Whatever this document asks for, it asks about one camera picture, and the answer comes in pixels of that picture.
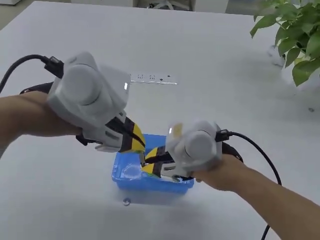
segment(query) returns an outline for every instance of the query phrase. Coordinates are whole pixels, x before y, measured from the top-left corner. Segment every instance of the white table surface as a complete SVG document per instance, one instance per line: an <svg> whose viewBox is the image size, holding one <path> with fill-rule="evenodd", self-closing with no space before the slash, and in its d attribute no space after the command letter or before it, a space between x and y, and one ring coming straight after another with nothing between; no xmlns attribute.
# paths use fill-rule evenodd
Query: white table surface
<svg viewBox="0 0 320 240"><path fill-rule="evenodd" d="M165 134L178 119L217 121L254 139L285 186L320 204L319 98L285 86L266 54L276 28L251 40L253 24L245 15L34 2L0 31L0 75L28 54L64 60L82 50L130 73L171 73L179 85L131 86L126 111L142 131ZM30 61L2 95L52 80L42 63ZM229 143L275 179L251 145ZM261 238L265 222L233 193L200 183L180 198L120 192L111 179L114 157L71 136L19 138L0 162L1 239ZM130 206L122 204L127 196ZM156 204L134 204L152 199Z"/></svg>

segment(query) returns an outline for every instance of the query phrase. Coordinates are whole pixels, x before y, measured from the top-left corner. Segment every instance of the black cable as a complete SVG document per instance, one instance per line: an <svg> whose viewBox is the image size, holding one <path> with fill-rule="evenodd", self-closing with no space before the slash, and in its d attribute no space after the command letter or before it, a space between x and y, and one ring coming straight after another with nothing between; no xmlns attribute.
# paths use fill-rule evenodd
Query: black cable
<svg viewBox="0 0 320 240"><path fill-rule="evenodd" d="M13 71L21 64L23 64L26 61L32 60L32 59L39 59L41 60L44 64L47 64L50 59L46 56L42 56L42 55L37 55L37 54L32 54L32 55L27 55L24 56L22 58L20 58L19 60L17 60L16 62L14 62L9 69L6 71L6 73L4 74L1 82L0 82L0 94L2 92L2 90L4 89L10 75L13 73Z"/></svg>
<svg viewBox="0 0 320 240"><path fill-rule="evenodd" d="M268 233L269 229L270 229L270 226L267 225L265 227L265 230L264 230L263 234L262 234L261 240L265 240L266 239L266 236L267 236L267 233Z"/></svg>
<svg viewBox="0 0 320 240"><path fill-rule="evenodd" d="M270 158L268 157L268 155L261 149L261 147L258 146L258 144L256 144L254 141L252 141L250 138L248 138L247 136L241 134L241 133L238 133L238 132L234 132L234 131L229 131L227 133L227 135L230 137L230 136L237 136L239 138L242 138L246 141L248 141L249 143L251 143L265 158L265 160L268 162L268 164L270 165L270 167L272 168L273 172L274 172L274 175L275 175L275 178L276 178L276 181L279 185L282 186L282 182L281 182L281 179L280 179L280 176L279 176L279 173L275 167L275 165L272 163L272 161L270 160ZM262 235L262 238L261 240L265 240L266 239L266 236L267 236L267 233L270 229L270 226L267 225L265 227L265 230L263 232L263 235Z"/></svg>

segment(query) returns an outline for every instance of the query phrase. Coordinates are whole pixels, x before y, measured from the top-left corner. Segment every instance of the water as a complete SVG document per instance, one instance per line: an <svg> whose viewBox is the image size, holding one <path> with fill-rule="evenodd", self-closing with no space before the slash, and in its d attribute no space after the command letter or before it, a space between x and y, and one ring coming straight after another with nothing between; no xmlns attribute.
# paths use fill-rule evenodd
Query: water
<svg viewBox="0 0 320 240"><path fill-rule="evenodd" d="M131 204L131 199L126 197L125 199L123 199L123 205L125 205L126 207L129 206Z"/></svg>

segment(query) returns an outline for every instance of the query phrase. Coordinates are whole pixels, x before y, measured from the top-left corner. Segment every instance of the electrical socket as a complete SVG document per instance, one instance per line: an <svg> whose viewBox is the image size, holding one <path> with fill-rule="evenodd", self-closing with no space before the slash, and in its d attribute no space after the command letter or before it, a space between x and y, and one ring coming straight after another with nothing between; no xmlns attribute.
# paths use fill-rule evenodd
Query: electrical socket
<svg viewBox="0 0 320 240"><path fill-rule="evenodd" d="M132 73L131 83L177 85L176 78L164 73Z"/></svg>

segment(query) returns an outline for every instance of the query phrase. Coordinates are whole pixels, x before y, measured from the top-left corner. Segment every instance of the blue plastic box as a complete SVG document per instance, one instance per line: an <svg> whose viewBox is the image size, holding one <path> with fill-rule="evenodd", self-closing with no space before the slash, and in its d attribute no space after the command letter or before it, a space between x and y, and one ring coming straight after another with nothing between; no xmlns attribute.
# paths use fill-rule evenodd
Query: blue plastic box
<svg viewBox="0 0 320 240"><path fill-rule="evenodd" d="M166 136L145 134L146 155L154 148L164 146ZM117 153L112 170L112 180L123 190L160 191L185 194L195 181L170 182L162 178L149 176L141 171L137 153Z"/></svg>

